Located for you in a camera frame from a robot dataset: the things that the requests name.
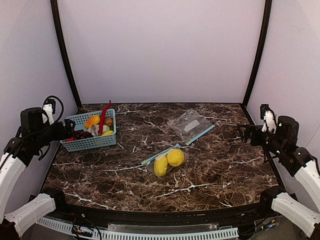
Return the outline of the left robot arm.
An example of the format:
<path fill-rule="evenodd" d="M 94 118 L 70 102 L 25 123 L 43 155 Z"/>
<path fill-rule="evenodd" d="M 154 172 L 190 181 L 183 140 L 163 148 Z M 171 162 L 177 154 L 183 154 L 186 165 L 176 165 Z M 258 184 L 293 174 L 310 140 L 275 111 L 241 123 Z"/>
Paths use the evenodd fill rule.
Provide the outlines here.
<path fill-rule="evenodd" d="M 51 142 L 70 139 L 75 122 L 50 122 L 49 115 L 40 107 L 32 107 L 20 113 L 17 134 L 6 145 L 0 160 L 0 238 L 18 240 L 45 215 L 66 208 L 65 195 L 61 190 L 47 188 L 27 204 L 11 213 L 5 213 L 9 197 L 24 170 L 33 157 L 42 160 L 43 147 Z"/>

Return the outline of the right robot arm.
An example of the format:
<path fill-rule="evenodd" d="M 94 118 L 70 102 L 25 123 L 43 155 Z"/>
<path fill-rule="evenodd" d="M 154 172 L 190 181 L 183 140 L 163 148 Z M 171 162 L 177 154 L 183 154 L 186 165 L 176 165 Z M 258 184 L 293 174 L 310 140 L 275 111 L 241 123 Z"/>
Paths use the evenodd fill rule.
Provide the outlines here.
<path fill-rule="evenodd" d="M 260 146 L 295 178 L 309 194 L 314 204 L 320 206 L 320 166 L 316 157 L 304 148 L 297 146 L 299 123 L 292 117 L 278 117 L 274 132 L 263 125 L 238 125 L 242 142 Z M 313 211 L 291 197 L 282 187 L 273 186 L 260 195 L 257 214 L 267 217 L 279 213 L 304 232 L 310 240 L 320 238 L 320 212 Z"/>

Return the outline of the dark red toy food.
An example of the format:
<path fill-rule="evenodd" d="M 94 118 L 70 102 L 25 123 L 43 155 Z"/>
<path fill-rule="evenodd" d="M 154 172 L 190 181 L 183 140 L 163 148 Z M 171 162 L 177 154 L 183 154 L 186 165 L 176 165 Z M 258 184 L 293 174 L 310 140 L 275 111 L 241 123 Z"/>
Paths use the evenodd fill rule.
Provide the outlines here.
<path fill-rule="evenodd" d="M 76 141 L 76 140 L 84 140 L 84 139 L 93 138 L 93 137 L 94 136 L 90 132 L 84 131 L 83 129 L 81 129 L 81 130 L 73 131 L 71 139 Z"/>

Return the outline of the yellow toy food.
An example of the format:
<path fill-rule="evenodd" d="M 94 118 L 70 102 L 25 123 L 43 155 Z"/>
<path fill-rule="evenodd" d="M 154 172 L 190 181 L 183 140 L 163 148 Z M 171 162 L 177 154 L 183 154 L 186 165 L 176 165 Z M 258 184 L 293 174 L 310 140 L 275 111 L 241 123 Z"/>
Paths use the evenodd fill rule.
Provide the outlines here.
<path fill-rule="evenodd" d="M 109 131 L 106 131 L 104 133 L 102 133 L 100 136 L 109 136 L 109 135 L 113 135 L 114 134 L 114 131 L 113 130 L 109 130 Z"/>

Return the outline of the blue perforated plastic basket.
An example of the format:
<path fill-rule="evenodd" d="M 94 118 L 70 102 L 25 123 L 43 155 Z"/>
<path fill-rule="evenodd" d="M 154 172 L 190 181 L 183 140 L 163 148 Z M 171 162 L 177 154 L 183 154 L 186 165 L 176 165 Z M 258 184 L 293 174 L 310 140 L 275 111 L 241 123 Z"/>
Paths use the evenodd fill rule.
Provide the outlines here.
<path fill-rule="evenodd" d="M 75 131 L 86 130 L 85 122 L 92 116 L 101 115 L 102 111 L 93 111 L 77 115 L 68 116 L 66 119 L 69 119 L 75 122 Z M 117 124 L 116 124 L 116 112 L 113 108 L 109 108 L 105 113 L 106 118 L 112 118 L 113 120 L 113 134 L 105 136 L 94 136 L 85 139 L 66 141 L 61 140 L 60 143 L 66 148 L 68 152 L 76 152 L 82 150 L 89 150 L 94 148 L 102 148 L 107 146 L 112 146 L 117 143 L 116 133 L 117 133 Z"/>

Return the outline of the white toy garlic bulb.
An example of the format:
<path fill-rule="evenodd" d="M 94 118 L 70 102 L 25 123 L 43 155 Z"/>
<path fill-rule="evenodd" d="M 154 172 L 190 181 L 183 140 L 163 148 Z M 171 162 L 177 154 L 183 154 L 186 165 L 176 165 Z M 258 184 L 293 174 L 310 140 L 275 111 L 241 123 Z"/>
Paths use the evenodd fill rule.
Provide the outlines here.
<path fill-rule="evenodd" d="M 89 132 L 94 137 L 99 137 L 101 135 L 99 125 L 92 125 L 87 129 L 87 132 Z"/>

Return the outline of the orange yellow toy mango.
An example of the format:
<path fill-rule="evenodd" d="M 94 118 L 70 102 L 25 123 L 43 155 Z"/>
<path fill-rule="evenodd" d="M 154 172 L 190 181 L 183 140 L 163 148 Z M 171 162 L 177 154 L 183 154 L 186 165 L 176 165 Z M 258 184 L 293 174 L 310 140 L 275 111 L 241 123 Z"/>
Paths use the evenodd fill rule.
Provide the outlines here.
<path fill-rule="evenodd" d="M 92 126 L 99 125 L 100 124 L 100 116 L 99 115 L 92 115 L 88 118 L 88 120 L 84 123 L 84 127 L 86 129 L 91 128 Z"/>

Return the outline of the red toy chili pepper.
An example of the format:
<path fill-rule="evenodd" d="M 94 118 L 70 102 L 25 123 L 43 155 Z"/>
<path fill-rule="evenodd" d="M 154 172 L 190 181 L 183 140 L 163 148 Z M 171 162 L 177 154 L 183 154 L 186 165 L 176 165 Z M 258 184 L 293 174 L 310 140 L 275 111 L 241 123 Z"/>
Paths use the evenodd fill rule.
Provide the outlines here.
<path fill-rule="evenodd" d="M 112 105 L 112 101 L 109 100 L 109 103 L 102 109 L 102 112 L 100 115 L 99 130 L 98 130 L 99 135 L 103 134 L 103 127 L 104 127 L 106 112 L 111 107 L 111 105 Z"/>

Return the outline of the brown toy kiwi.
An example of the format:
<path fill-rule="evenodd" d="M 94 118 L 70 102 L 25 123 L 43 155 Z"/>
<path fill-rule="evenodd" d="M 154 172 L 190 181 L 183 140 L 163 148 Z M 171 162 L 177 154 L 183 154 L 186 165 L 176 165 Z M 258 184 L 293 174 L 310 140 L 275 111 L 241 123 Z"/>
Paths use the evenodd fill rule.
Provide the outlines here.
<path fill-rule="evenodd" d="M 113 125 L 113 118 L 111 117 L 106 117 L 103 121 L 103 124 L 108 126 L 108 127 L 111 127 Z"/>

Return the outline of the left black corner post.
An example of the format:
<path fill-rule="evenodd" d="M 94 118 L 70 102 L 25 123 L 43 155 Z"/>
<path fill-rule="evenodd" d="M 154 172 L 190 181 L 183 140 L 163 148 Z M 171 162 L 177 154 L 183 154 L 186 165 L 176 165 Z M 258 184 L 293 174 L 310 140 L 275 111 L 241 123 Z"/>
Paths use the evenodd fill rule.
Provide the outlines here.
<path fill-rule="evenodd" d="M 68 56 L 68 51 L 67 51 L 63 28 L 62 28 L 62 21 L 61 21 L 58 1 L 51 0 L 50 6 L 51 6 L 51 13 L 52 13 L 55 34 L 56 34 L 58 47 L 59 47 L 62 63 L 64 66 L 65 74 L 66 74 L 67 81 L 68 81 L 68 84 L 69 84 L 69 87 L 70 87 L 70 90 L 72 93 L 73 100 L 76 104 L 77 109 L 79 110 L 82 106 L 82 102 L 81 102 L 80 94 L 79 94 L 77 86 L 76 86 L 75 78 L 74 78 L 74 75 L 72 72 L 72 67 L 71 67 L 71 63 L 69 60 L 69 56 Z"/>

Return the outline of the black corner post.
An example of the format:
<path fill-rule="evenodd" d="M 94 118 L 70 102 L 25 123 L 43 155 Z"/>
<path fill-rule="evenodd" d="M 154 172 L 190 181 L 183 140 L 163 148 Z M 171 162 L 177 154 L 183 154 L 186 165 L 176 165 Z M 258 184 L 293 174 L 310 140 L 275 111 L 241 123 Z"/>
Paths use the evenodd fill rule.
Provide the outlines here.
<path fill-rule="evenodd" d="M 69 60 L 69 56 L 68 56 L 68 51 L 67 51 L 63 28 L 62 28 L 62 21 L 61 21 L 58 1 L 51 0 L 50 6 L 51 6 L 51 13 L 52 13 L 55 34 L 56 34 L 58 47 L 59 47 L 62 63 L 64 66 L 65 74 L 66 74 L 67 81 L 68 81 L 68 84 L 69 84 L 69 87 L 70 87 L 70 90 L 72 93 L 73 100 L 76 104 L 77 109 L 79 110 L 82 106 L 82 102 L 81 102 L 80 94 L 79 94 L 77 86 L 76 86 L 75 78 L 74 78 L 74 75 L 72 72 L 72 67 L 71 67 L 71 63 Z"/>
<path fill-rule="evenodd" d="M 262 55 L 265 47 L 265 42 L 267 38 L 270 16 L 272 11 L 272 2 L 273 2 L 272 0 L 265 0 L 264 2 L 264 10 L 263 10 L 261 28 L 259 33 L 259 39 L 257 43 L 256 53 L 255 53 L 254 61 L 252 64 L 252 69 L 249 76 L 248 84 L 247 84 L 246 91 L 241 103 L 242 109 L 247 108 L 253 92 L 255 82 L 256 82 L 256 77 L 259 71 L 259 67 L 260 67 L 260 63 L 261 63 L 261 59 L 262 59 Z"/>

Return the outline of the black front table rail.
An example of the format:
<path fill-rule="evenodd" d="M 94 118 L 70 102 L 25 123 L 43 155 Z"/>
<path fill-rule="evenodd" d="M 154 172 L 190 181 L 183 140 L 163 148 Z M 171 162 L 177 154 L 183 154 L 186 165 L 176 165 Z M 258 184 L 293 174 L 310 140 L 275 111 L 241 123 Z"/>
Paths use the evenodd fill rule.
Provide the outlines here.
<path fill-rule="evenodd" d="M 67 204 L 63 212 L 54 211 L 49 217 L 83 223 L 85 219 L 98 227 L 109 224 L 136 226 L 182 226 L 218 223 L 220 226 L 234 227 L 250 225 L 262 219 L 257 213 L 258 203 L 238 207 L 183 212 L 134 212 L 106 210 Z"/>

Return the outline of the right black corner post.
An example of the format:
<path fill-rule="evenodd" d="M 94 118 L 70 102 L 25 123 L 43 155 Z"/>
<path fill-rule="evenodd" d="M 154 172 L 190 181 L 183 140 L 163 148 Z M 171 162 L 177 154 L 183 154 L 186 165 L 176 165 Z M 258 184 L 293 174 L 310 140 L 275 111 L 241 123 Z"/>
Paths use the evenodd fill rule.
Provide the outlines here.
<path fill-rule="evenodd" d="M 267 38 L 270 16 L 272 11 L 272 2 L 273 2 L 272 0 L 265 0 L 264 2 L 264 10 L 263 10 L 261 28 L 259 33 L 259 39 L 257 43 L 256 53 L 255 53 L 254 61 L 252 64 L 252 69 L 249 76 L 248 84 L 247 84 L 246 91 L 241 103 L 242 109 L 247 108 L 253 92 L 255 82 L 256 82 L 256 77 L 259 71 L 259 67 L 260 67 L 260 63 L 261 63 L 261 59 L 262 59 L 262 55 L 265 47 L 265 42 Z"/>

